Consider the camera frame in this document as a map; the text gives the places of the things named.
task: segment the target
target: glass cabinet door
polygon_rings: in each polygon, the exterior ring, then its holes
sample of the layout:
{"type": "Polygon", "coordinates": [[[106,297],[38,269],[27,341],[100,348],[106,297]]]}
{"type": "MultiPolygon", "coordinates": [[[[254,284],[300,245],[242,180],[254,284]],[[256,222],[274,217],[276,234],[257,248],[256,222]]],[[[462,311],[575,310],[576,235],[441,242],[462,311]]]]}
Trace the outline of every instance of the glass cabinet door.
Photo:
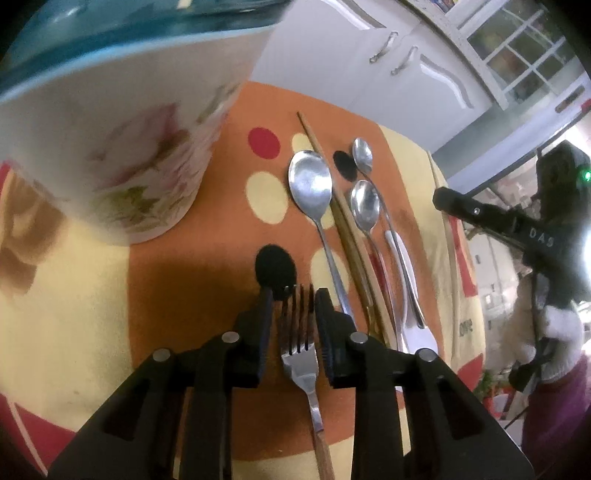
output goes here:
{"type": "Polygon", "coordinates": [[[583,72],[548,12],[534,0],[504,3],[468,42],[512,103],[557,95],[583,72]]]}

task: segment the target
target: red dot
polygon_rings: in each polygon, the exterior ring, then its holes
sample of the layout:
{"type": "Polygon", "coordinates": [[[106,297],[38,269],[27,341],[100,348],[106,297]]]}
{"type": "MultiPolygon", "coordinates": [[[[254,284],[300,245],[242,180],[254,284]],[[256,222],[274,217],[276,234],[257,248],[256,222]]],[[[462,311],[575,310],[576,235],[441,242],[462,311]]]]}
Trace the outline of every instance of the red dot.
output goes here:
{"type": "Polygon", "coordinates": [[[248,132],[248,144],[256,155],[267,160],[279,155],[281,149],[277,136],[263,127],[256,127],[248,132]]]}

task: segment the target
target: chopsticks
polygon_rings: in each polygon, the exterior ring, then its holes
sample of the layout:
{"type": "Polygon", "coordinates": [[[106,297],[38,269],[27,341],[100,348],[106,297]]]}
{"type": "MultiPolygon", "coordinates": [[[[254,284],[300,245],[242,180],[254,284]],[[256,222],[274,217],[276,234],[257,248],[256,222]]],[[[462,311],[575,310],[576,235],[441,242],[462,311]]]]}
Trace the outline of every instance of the chopsticks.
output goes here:
{"type": "MultiPolygon", "coordinates": [[[[314,148],[316,153],[326,159],[324,151],[318,142],[318,138],[314,134],[310,124],[307,122],[304,114],[302,112],[297,112],[297,116],[304,132],[310,140],[312,148],[314,148]]],[[[374,330],[375,332],[377,330],[376,326],[379,325],[386,346],[397,350],[398,342],[396,334],[390,321],[386,302],[379,287],[378,278],[365,248],[365,244],[363,243],[361,232],[357,229],[351,210],[347,205],[347,201],[335,182],[333,182],[333,197],[330,201],[330,209],[335,219],[335,225],[339,232],[343,249],[347,256],[353,281],[361,296],[361,303],[368,321],[368,330],[370,332],[374,330]]]]}

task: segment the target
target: orange tablecloth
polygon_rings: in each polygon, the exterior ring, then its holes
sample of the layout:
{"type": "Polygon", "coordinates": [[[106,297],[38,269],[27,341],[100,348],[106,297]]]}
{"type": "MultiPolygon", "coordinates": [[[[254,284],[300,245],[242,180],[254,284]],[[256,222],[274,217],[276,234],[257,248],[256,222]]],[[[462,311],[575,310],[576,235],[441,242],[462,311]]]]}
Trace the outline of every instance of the orange tablecloth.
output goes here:
{"type": "MultiPolygon", "coordinates": [[[[291,156],[309,148],[297,111],[329,156],[349,151],[355,137],[369,142],[372,178],[409,250],[440,356],[475,386],[484,352],[482,312],[461,225],[431,204],[444,181],[427,153],[333,105],[249,83],[223,127],[195,203],[152,241],[100,243],[8,166],[0,169],[0,423],[39,470],[46,471],[154,349],[197,348],[228,330],[256,298],[254,262],[264,245],[289,252],[298,282],[333,289],[318,233],[287,190],[291,156]]],[[[341,189],[350,188],[328,162],[341,189]]],[[[330,214],[323,225],[353,310],[363,319],[330,214]]],[[[383,231],[382,223],[374,237],[389,258],[383,231]]],[[[399,299],[400,281],[388,264],[399,299]]],[[[317,475],[306,398],[284,378],[276,351],[272,340],[261,387],[235,393],[237,478],[317,475]]],[[[348,478],[354,392],[332,390],[321,378],[319,398],[337,477],[348,478]]]]}

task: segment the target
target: fork tines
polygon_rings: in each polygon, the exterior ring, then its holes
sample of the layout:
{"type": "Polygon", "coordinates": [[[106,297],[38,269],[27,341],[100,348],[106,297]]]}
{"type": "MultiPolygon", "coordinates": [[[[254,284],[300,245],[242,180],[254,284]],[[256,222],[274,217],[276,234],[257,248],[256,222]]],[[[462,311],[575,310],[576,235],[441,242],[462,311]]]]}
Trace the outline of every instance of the fork tines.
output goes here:
{"type": "Polygon", "coordinates": [[[304,286],[285,287],[278,322],[281,354],[293,355],[314,348],[314,287],[310,284],[306,302],[304,286]]]}

